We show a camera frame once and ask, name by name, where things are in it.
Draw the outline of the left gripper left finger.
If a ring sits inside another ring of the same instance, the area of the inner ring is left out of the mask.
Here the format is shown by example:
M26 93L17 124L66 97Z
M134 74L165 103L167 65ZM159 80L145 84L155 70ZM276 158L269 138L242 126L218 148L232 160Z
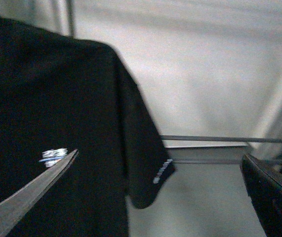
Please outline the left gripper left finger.
M54 166L0 202L0 237L5 237L71 167L79 154L73 150Z

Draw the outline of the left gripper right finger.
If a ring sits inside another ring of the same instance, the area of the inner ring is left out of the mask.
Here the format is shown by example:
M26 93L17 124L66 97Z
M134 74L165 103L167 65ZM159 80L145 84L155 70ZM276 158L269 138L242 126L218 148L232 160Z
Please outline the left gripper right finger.
M240 169L265 235L282 237L282 174L250 154L242 157Z

